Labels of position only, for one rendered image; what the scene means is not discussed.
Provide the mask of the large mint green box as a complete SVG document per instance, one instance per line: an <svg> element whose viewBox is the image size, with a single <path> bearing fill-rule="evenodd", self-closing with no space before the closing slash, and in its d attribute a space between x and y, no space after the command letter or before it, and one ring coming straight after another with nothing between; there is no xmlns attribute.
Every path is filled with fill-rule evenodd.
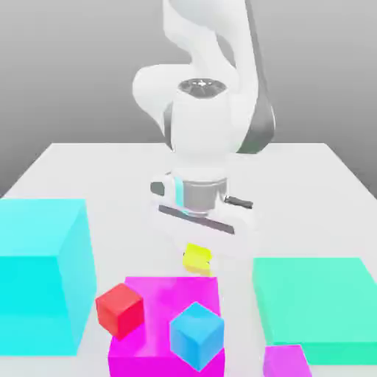
<svg viewBox="0 0 377 377"><path fill-rule="evenodd" d="M268 345L300 345L310 365L377 365L377 283L359 258L255 258Z"/></svg>

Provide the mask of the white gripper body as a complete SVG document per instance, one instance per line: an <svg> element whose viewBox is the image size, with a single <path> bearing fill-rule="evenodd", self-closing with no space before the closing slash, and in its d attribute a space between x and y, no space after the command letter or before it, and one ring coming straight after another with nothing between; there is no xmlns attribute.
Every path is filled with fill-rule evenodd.
<svg viewBox="0 0 377 377"><path fill-rule="evenodd" d="M231 204L220 203L209 215L200 217L162 202L152 202L151 223L157 232L175 244L257 244L253 211Z"/></svg>

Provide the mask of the large cyan box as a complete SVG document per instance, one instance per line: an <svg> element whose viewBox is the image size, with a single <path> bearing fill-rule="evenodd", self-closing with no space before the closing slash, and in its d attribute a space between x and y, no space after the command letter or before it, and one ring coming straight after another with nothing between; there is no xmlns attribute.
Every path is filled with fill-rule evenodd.
<svg viewBox="0 0 377 377"><path fill-rule="evenodd" d="M77 354L96 294L81 199L0 200L0 356Z"/></svg>

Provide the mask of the large magenta box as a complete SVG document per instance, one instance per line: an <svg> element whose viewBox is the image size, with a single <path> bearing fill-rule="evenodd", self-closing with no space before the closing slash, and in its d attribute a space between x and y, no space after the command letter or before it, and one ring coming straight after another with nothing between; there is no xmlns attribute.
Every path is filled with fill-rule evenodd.
<svg viewBox="0 0 377 377"><path fill-rule="evenodd" d="M193 302L220 314L215 277L128 277L144 299L144 323L108 352L110 377L224 377L225 350L197 372L170 351L169 323Z"/></svg>

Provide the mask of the small red cube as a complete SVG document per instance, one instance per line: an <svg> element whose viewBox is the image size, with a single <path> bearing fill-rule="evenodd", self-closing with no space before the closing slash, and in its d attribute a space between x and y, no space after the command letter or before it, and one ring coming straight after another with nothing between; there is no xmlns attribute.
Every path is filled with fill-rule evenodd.
<svg viewBox="0 0 377 377"><path fill-rule="evenodd" d="M99 324L121 340L144 323L144 299L119 283L95 299Z"/></svg>

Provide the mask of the small yellow cube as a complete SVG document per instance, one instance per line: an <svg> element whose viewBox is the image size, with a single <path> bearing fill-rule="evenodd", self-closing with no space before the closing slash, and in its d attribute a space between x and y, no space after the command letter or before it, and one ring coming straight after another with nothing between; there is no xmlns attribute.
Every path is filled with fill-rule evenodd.
<svg viewBox="0 0 377 377"><path fill-rule="evenodd" d="M183 266L189 272L210 276L211 259L212 255L209 249L188 243L183 254Z"/></svg>

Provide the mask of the small blue cube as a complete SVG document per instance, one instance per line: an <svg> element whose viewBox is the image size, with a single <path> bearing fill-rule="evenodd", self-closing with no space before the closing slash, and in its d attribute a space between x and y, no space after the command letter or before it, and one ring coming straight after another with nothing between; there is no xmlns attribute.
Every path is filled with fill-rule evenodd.
<svg viewBox="0 0 377 377"><path fill-rule="evenodd" d="M224 348L224 337L224 320L198 302L169 323L170 351L197 372L202 372Z"/></svg>

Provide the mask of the small purple cube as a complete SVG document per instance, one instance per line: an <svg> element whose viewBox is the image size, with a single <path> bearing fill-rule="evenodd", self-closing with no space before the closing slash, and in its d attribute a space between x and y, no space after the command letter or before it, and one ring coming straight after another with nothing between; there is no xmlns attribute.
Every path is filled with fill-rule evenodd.
<svg viewBox="0 0 377 377"><path fill-rule="evenodd" d="M266 346L263 373L264 377L312 377L300 345Z"/></svg>

